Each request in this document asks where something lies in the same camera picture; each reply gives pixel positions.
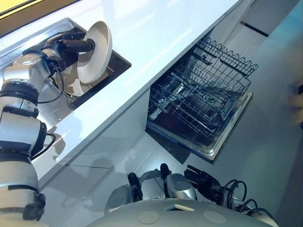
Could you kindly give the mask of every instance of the stainless steel sink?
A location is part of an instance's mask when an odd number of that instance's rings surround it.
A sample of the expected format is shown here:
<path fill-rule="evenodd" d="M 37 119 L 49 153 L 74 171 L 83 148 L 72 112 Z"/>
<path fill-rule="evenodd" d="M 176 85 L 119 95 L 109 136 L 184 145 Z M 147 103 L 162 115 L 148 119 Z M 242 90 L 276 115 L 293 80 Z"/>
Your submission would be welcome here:
<path fill-rule="evenodd" d="M 85 29 L 77 25 L 75 22 L 69 18 L 65 18 L 1 51 L 0 71 L 3 70 L 8 64 L 10 64 L 14 59 L 21 56 L 23 51 L 33 47 L 38 49 L 43 48 L 45 42 L 50 37 L 66 31 L 86 32 Z M 125 60 L 115 51 L 112 51 L 107 70 L 105 72 L 107 74 L 107 77 L 105 79 L 99 80 L 92 85 L 85 86 L 85 88 L 82 89 L 83 94 L 80 96 L 72 95 L 69 90 L 66 90 L 64 92 L 64 95 L 61 96 L 61 98 L 58 100 L 47 104 L 39 104 L 38 119 L 44 122 L 48 129 L 51 129 L 63 118 L 69 115 L 73 110 L 78 108 L 98 91 L 119 77 L 129 67 L 131 67 L 131 64 L 127 60 Z M 72 70 L 71 73 L 68 74 L 68 77 L 69 79 L 73 78 L 72 80 L 76 80 L 78 78 L 77 71 Z M 60 84 L 56 83 L 55 78 L 46 79 L 45 85 L 39 96 L 39 101 L 46 101 L 56 98 L 60 94 L 59 87 Z"/>

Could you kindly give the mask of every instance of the white countertop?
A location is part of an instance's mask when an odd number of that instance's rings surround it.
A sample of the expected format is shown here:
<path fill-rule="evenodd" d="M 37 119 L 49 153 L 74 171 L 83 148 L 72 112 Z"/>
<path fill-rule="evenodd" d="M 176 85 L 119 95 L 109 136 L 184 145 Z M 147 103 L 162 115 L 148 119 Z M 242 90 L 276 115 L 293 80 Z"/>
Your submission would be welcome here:
<path fill-rule="evenodd" d="M 38 179 L 55 174 L 159 76 L 234 9 L 238 0 L 81 0 L 0 39 L 0 50 L 65 17 L 85 29 L 104 20 L 113 50 L 131 62 L 125 73 L 56 125 L 65 146 L 35 159 Z"/>

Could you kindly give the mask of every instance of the white plate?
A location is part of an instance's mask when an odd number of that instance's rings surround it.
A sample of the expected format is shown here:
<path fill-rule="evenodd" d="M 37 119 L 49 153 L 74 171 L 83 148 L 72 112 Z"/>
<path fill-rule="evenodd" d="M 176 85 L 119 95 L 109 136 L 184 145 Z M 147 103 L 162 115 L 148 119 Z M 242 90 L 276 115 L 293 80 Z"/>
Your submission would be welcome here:
<path fill-rule="evenodd" d="M 112 36 L 103 21 L 98 21 L 88 30 L 83 40 L 87 39 L 95 42 L 95 49 L 79 53 L 77 72 L 84 84 L 93 83 L 102 76 L 112 53 Z"/>

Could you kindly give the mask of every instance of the cabinet door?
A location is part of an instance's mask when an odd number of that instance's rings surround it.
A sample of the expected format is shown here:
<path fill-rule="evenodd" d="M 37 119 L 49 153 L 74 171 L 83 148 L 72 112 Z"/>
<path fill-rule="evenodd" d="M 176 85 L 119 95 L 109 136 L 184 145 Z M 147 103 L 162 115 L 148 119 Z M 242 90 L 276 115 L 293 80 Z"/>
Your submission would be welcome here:
<path fill-rule="evenodd" d="M 243 21 L 270 34 L 298 2 L 299 0 L 256 0 Z"/>

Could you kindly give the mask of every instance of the gray floor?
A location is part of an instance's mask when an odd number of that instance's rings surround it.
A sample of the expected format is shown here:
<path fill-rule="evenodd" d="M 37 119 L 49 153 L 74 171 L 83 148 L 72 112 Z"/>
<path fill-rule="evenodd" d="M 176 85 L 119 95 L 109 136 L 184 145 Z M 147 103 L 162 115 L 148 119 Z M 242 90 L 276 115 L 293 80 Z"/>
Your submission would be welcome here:
<path fill-rule="evenodd" d="M 238 27 L 227 44 L 257 63 L 259 69 L 251 76 L 253 99 L 214 165 L 169 141 L 164 149 L 143 133 L 129 153 L 108 158 L 112 167 L 67 166 L 44 190 L 51 202 L 42 221 L 50 227 L 85 226 L 103 216 L 107 198 L 126 183 L 126 173 L 140 176 L 165 162 L 174 173 L 183 173 L 188 164 L 193 165 L 222 184 L 234 178 L 244 180 L 248 198 L 276 216 L 280 227 L 302 226 L 303 136 L 295 118 L 298 110 L 290 101 L 295 96 L 293 84 L 303 75 L 301 15 L 299 6 L 265 40 L 250 31 L 254 45 L 245 45 L 241 31 L 246 28 Z M 152 197 L 163 194 L 155 179 L 146 180 L 143 191 Z"/>

